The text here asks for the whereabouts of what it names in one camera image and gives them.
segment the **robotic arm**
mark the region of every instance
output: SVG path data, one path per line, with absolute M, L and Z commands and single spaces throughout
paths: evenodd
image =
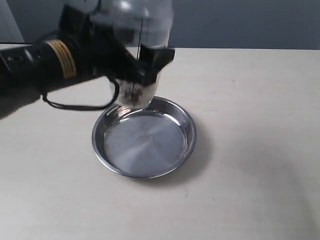
M 54 40 L 0 50 L 0 119 L 41 96 L 57 109 L 104 110 L 119 96 L 117 80 L 151 86 L 175 56 L 174 49 L 142 45 L 136 59 L 115 38 L 111 26 L 94 23 L 89 14 L 69 5 L 65 5 L 58 27 Z M 106 105 L 65 105 L 47 98 L 52 91 L 102 76 L 115 86 L 114 96 Z

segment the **yellow label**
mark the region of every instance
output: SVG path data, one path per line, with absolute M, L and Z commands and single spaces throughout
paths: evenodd
M 65 79 L 75 77 L 77 75 L 77 69 L 75 61 L 71 55 L 71 52 L 67 46 L 60 40 L 50 40 L 46 42 L 55 52 L 61 64 L 63 77 Z

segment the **white table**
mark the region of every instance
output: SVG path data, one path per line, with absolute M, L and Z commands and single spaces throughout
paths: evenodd
M 2 120 L 0 239 L 320 239 L 320 51 L 177 49 L 157 95 L 189 111 L 198 140 L 153 180 L 98 161 L 100 112 L 39 101 Z M 50 96 L 111 97 L 104 78 Z

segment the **table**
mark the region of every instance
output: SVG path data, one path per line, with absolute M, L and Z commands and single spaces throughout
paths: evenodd
M 0 122 L 0 239 L 320 239 L 320 51 L 177 49 L 158 96 L 194 118 L 173 173 L 132 180 L 96 158 L 101 112 L 42 101 Z M 104 103 L 105 78 L 51 93 Z

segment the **metal bowl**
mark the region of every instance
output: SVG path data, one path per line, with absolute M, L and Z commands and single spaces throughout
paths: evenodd
M 186 110 L 157 96 L 140 110 L 111 106 L 92 131 L 93 149 L 101 163 L 137 179 L 176 170 L 190 157 L 196 141 L 196 125 Z

